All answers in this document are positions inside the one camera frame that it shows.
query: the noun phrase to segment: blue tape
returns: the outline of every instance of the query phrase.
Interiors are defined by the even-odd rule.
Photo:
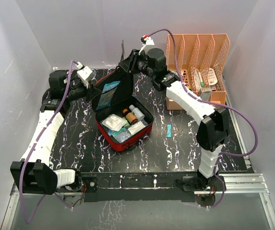
[[[166,135],[167,138],[170,138],[171,137],[171,125],[167,125],[167,135]]]

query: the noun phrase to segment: white connector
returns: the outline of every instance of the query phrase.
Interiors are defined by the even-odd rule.
[[[75,64],[75,65],[76,65],[76,67],[77,67],[78,69],[81,69],[81,68],[84,67],[83,64],[82,64],[81,62],[79,62],[79,61],[78,61],[78,64]]]
[[[88,89],[89,81],[95,76],[93,71],[88,66],[85,66],[83,69],[77,71],[77,74],[83,85]]]
[[[151,37],[146,37],[146,38],[144,39],[144,41],[145,41],[145,44],[144,44],[144,46],[140,49],[138,55],[140,55],[141,52],[142,52],[143,50],[144,50],[145,53],[147,54],[148,50],[154,48],[154,46],[155,46],[155,42],[152,40]]]

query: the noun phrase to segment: bottle cap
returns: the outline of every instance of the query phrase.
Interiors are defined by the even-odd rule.
[[[131,104],[131,105],[129,106],[129,109],[131,109],[131,111],[132,111],[133,109],[135,109],[135,106]]]

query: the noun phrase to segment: white wall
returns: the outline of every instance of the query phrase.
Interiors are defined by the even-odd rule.
[[[53,67],[73,58],[92,68],[118,64],[121,41],[126,55],[140,48],[144,34],[161,28],[173,33],[227,33],[233,44],[256,0],[16,0]],[[167,34],[154,36],[165,50]]]
[[[257,126],[260,142],[251,162],[264,174],[275,209],[275,1],[256,4],[229,53],[225,78],[234,106]],[[251,148],[251,130],[239,123]]]
[[[35,130],[51,66],[14,0],[0,0],[0,226],[13,185],[10,165]]]

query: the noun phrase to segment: box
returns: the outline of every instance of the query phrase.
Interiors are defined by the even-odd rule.
[[[188,88],[196,95],[194,71],[199,69],[205,87],[210,87],[207,75],[209,68],[215,71],[218,83],[209,101],[225,104],[227,92],[222,81],[222,72],[229,52],[230,40],[227,34],[175,34],[178,67]],[[173,43],[167,37],[166,60],[168,69],[176,71]],[[166,98],[167,109],[181,109],[173,100]]]
[[[100,97],[103,94],[102,93],[92,100],[92,109],[96,113],[96,124],[105,139],[114,150],[123,151],[127,147],[134,145],[139,139],[151,132],[154,118],[152,114],[135,97],[132,96],[134,87],[133,74],[126,73],[122,69],[118,68],[99,80],[96,87],[103,90],[106,84],[115,81],[120,81],[120,83],[117,85],[116,90],[113,88],[115,91],[112,94],[110,105],[98,109],[98,104]],[[119,143],[113,136],[108,135],[106,129],[101,125],[101,122],[111,114],[124,117],[122,111],[124,109],[129,110],[129,106],[131,104],[133,104],[145,115],[144,120],[148,123],[148,126],[134,134],[128,140]]]

